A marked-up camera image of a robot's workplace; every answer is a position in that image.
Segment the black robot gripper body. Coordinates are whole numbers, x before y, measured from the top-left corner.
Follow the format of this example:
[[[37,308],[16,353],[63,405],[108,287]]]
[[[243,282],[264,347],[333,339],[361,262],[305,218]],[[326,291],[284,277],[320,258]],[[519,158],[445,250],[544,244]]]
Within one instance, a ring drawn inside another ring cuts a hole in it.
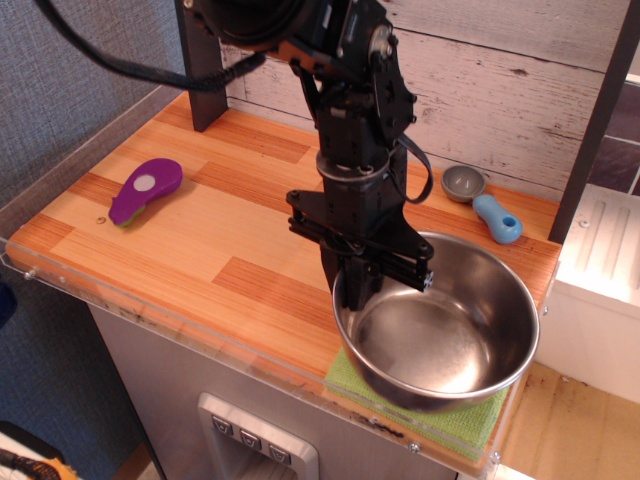
[[[407,175],[406,159],[388,159],[371,171],[345,169],[335,178],[323,171],[320,191],[286,194],[290,230],[319,248],[323,239],[341,238],[350,247],[350,258],[372,261],[384,277],[424,291],[432,282],[434,248],[405,219],[404,207],[423,202],[433,179],[428,177],[418,197],[410,198]]]

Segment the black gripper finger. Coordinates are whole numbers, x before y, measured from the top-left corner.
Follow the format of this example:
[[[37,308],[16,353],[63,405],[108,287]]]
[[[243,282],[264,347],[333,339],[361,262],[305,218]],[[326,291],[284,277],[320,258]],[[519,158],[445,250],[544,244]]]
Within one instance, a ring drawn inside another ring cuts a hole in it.
[[[327,238],[320,241],[321,263],[329,290],[333,290],[338,273],[350,258],[350,247],[341,238]]]
[[[361,257],[351,257],[346,261],[343,273],[344,304],[352,311],[361,311],[382,288],[384,275],[380,266]]]

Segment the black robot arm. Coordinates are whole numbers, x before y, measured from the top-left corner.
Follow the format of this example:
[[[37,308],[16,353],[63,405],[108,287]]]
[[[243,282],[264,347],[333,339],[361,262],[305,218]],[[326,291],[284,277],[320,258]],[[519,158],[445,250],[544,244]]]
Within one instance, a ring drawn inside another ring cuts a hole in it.
[[[221,42],[248,52],[233,72],[272,57],[298,77],[319,136],[320,191],[293,190],[290,228],[316,242],[342,304],[364,308],[385,278],[417,290],[433,247],[406,221],[407,171],[420,150],[407,136],[416,98],[398,41],[376,1],[188,1]]]

